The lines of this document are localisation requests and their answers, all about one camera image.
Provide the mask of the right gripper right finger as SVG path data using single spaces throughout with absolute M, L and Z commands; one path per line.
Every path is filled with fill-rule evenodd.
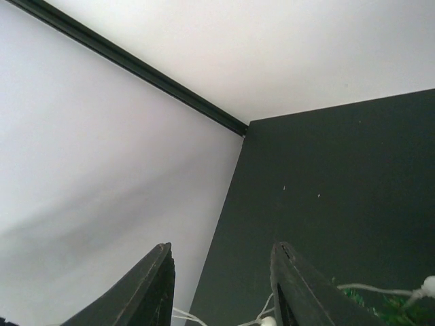
M 287 242 L 271 250 L 271 289 L 278 325 L 375 326 L 383 321 L 348 298 Z

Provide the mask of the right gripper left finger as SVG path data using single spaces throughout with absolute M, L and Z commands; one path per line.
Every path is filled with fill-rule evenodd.
M 101 297 L 63 325 L 167 326 L 171 324 L 174 288 L 171 243 L 160 243 Z

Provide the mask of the small green christmas tree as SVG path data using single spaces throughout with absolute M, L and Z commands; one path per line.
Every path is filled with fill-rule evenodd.
M 434 311 L 418 304 L 425 298 L 434 299 L 434 275 L 427 276 L 422 285 L 414 290 L 382 289 L 362 283 L 335 287 L 387 325 L 434 325 Z M 382 294 L 384 309 L 367 306 L 359 290 Z

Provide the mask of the white bulb string lights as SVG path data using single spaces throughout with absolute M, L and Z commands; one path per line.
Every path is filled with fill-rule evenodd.
M 368 308 L 369 312 L 385 321 L 387 325 L 429 325 L 429 315 L 425 316 L 424 313 L 426 313 L 426 311 L 423 308 L 420 309 L 418 306 L 416 306 L 416 302 L 425 297 L 434 299 L 434 275 L 426 277 L 420 288 L 412 291 L 401 289 L 381 289 L 361 283 L 337 285 L 336 287 L 340 289 L 348 298 L 352 299 L 355 303 L 363 308 L 367 307 L 365 307 L 362 296 L 356 290 L 390 295 L 390 297 L 384 296 L 384 299 L 385 305 L 388 306 L 392 312 L 383 313 L 374 308 Z M 408 297 L 408 299 L 405 302 L 402 302 L 398 298 L 394 297 L 395 295 Z M 275 312 L 275 307 L 268 308 L 269 302 L 272 298 L 273 294 L 271 293 L 256 319 L 239 325 L 277 325 L 277 319 L 272 316 L 272 312 Z M 192 321 L 198 325 L 207 325 L 197 316 L 178 308 L 173 308 L 173 312 L 180 313 L 179 315 L 172 314 L 172 317 L 175 319 Z

